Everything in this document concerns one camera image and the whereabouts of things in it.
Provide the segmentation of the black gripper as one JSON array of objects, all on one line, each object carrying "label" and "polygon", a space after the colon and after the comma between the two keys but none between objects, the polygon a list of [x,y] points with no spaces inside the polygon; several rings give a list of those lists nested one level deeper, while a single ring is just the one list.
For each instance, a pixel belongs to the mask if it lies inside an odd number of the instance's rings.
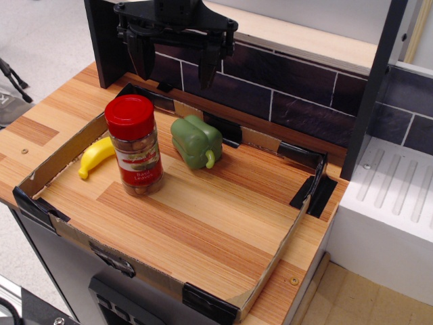
[{"label": "black gripper", "polygon": [[200,88],[212,86],[222,56],[232,56],[238,23],[203,1],[136,1],[114,6],[118,36],[127,44],[135,72],[148,80],[155,65],[154,44],[198,49]]}]

